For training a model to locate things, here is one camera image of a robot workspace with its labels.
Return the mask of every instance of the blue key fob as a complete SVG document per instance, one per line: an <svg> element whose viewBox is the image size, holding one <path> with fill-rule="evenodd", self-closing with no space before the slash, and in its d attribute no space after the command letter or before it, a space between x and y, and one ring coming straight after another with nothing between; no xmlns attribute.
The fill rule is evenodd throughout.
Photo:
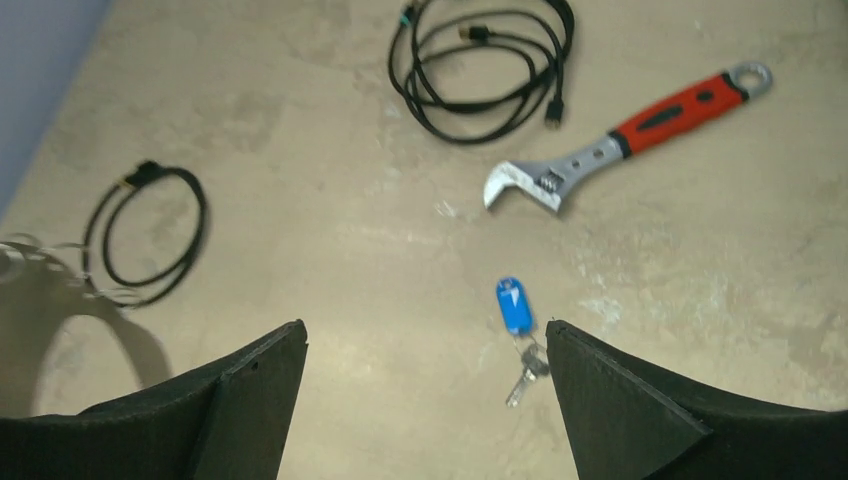
<svg viewBox="0 0 848 480"><path fill-rule="evenodd" d="M512 335L533 331L533 312L524 294L524 286L515 277L502 278L496 289L506 330Z"/></svg>

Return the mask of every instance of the large coiled black cable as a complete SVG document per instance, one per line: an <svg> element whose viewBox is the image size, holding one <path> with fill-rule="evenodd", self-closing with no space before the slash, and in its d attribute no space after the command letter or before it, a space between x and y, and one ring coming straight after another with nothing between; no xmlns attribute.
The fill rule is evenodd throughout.
<svg viewBox="0 0 848 480"><path fill-rule="evenodd" d="M553 88L553 96L548 103L545 113L545 124L549 128L558 128L565 109L563 101L563 70L565 62L568 59L568 54L571 51L572 39L574 37L574 13L568 2L565 0L543 0L557 12L562 22L565 37L560 40L551 25L544 19L532 12L518 9L489 10L463 15L437 24L422 34L419 32L419 20L433 1L416 1L407 5L401 15L397 31L389 47L389 80L394 89L403 96L406 106L418 123L427 129L427 131L446 142L458 145L480 145L488 143L512 133L527 122L538 110L551 88ZM520 17L537 23L549 37L551 46L543 45L532 38L515 33L491 31L484 25L474 23L483 19L499 17ZM466 40L466 43L422 55L422 50L436 36L453 27L459 27L460 37ZM401 39L406 34L409 37L412 62L409 70L402 77L399 77L396 63ZM488 100L468 102L445 100L436 92L436 89L433 88L432 83L428 80L425 74L425 66L439 60L444 60L450 55L476 49L497 49L519 56L527 64L529 72L528 80L514 90ZM533 57L528 53L530 51L539 52L547 59L547 66L544 70L537 71ZM515 103L516 106L506 121L489 132L474 136L458 136L447 133L435 126L430 121L426 112L427 109L441 109L458 115L474 115L490 112L509 103Z"/></svg>
<svg viewBox="0 0 848 480"><path fill-rule="evenodd" d="M141 280L127 280L115 270L115 264L112 260L111 238L112 230L115 227L115 222L118 219L118 215L127 206L130 200L136 198L136 196L141 193L145 187L153 185L154 183L169 177L176 177L185 182L186 185L188 185L188 187L191 189L192 193L194 194L195 200L197 201L197 224L195 226L195 231L192 236L192 239L183 254L180 255L179 258L177 258L170 266L163 269L161 272L156 273L147 278L142 278ZM118 285L131 289L136 289L158 284L159 282L164 283L164 287L162 287L158 293L148 298L143 298L138 302L123 303L114 299L112 300L116 306L121 308L139 308L153 304L165 298L175 288L177 288L177 286L183 281L186 275L188 275L189 271L197 261L197 258L200 256L200 251L203 248L203 242L205 239L204 237L206 235L206 226L208 222L209 206L206 201L206 195L203 192L203 187L201 186L200 181L191 172L179 167L163 167L152 160L147 160L143 162L135 172L126 176L117 184L113 185L103 195L103 197L100 199L100 203L97 205L97 208L95 208L94 213L91 215L91 219L88 221L88 225L86 226L85 235L83 237L82 272L85 278L85 282L94 290L98 290L98 288L94 285L93 279L91 278L91 249L94 247L94 230L97 227L100 217L106 210L106 207L112 202L113 198L116 197L118 192L124 189L129 189L130 191L126 196L124 196L118 201L112 212L109 214L108 219L106 220L106 226L103 232L102 242L100 244L100 255L106 273L109 275L109 278L111 278L112 281L117 283Z"/></svg>

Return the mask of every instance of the red wrench handle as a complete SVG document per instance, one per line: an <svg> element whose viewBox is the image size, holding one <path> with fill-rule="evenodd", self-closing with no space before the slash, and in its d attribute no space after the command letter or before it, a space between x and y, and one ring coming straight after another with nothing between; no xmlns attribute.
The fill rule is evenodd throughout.
<svg viewBox="0 0 848 480"><path fill-rule="evenodd" d="M609 136L627 158L721 116L750 98L749 90L739 84L740 68L721 72L657 102L610 131ZM770 75L757 73L763 75L768 88Z"/></svg>

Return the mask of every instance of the blue edge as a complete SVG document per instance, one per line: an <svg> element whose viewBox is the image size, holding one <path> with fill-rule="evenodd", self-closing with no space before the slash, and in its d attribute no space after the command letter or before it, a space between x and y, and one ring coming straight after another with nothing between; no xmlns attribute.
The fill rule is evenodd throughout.
<svg viewBox="0 0 848 480"><path fill-rule="evenodd" d="M111 5L0 1L0 221Z"/></svg>

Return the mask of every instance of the cable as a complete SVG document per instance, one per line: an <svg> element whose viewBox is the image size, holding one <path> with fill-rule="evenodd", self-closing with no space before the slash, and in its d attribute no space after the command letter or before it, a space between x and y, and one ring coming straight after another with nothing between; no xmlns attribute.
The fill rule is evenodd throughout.
<svg viewBox="0 0 848 480"><path fill-rule="evenodd" d="M389 47L388 72L389 80L395 91L403 96L410 113L427 131L436 137L457 145L480 145L498 140L522 126L538 110L546 95L553 88L554 93L545 112L545 124L550 129L559 128L562 121L564 102L563 69L571 51L574 37L574 12L566 0L543 0L556 10L565 29L565 38L560 44L559 38L545 20L532 12L524 10L489 10L477 12L437 24L432 29L419 34L419 20L425 10L434 0L413 0L408 4ZM501 33L489 30L485 25L471 24L484 18L520 17L537 23L549 37L552 46L541 43L514 33ZM422 49L433 39L449 28L458 26L460 37L467 43L439 50L422 56ZM395 64L400 41L409 34L412 64L401 79L398 77ZM527 64L528 80L515 90L502 96L484 101L458 102L446 101L433 88L432 83L424 73L425 66L431 62L443 60L450 55L461 54L477 49L495 49L509 52L521 57ZM547 59L547 66L541 72L536 71L536 65L528 51L542 53ZM440 130L428 118L425 109L441 109L458 115L474 115L490 112L505 104L515 102L517 106L513 113L499 127L478 136L456 136Z"/></svg>
<svg viewBox="0 0 848 480"><path fill-rule="evenodd" d="M192 236L191 242L188 244L188 247L183 252L182 255L172 263L168 268L162 270L161 272L152 275L148 278L143 278L141 280L127 280L118 272L115 271L115 265L112 261L112 253L111 253L111 236L112 230L115 227L115 221L118 218L118 215L121 211L127 206L127 204L136 197L139 193L141 193L145 187L153 185L154 183L164 180L168 177L177 177L184 181L189 188L191 188L192 193L194 194L195 199L197 200L198 206L198 215L197 215L197 226L195 227L194 235ZM177 286L185 279L186 275L188 275L191 268L194 266L197 258L200 256L200 251L203 248L203 241L206 235L206 225L208 218L208 204L206 201L206 195L203 193L203 187L200 185L200 181L188 170L178 168L178 167L163 167L158 163L152 160L146 160L141 165L138 166L135 172L131 173L124 177L117 184L113 185L105 195L100 200L100 203L97 205L97 208L94 210L94 213L91 215L91 218L88 221L88 226L85 229L85 236L83 238L83 246L82 249L82 273L85 278L85 282L94 290L98 290L98 288L94 285L94 282L91 278L91 249L93 247L93 237L94 237L94 229L97 226L98 220L106 209L106 206L112 201L113 197L115 197L118 192L122 189L128 188L130 189L129 194L123 197L118 204L115 206L112 213L109 215L108 220L106 221L106 227L103 232L102 243L100 245L100 254L103 259L103 265L106 269L106 273L115 283L128 287L128 288L140 288L147 287L156 283L165 280L168 277L170 281L165 284L159 293L142 299L136 303L120 303L112 300L116 306L119 308L123 307L131 307L131 308L140 308L147 305L151 305L153 303L158 302L159 300L165 298L169 295Z"/></svg>

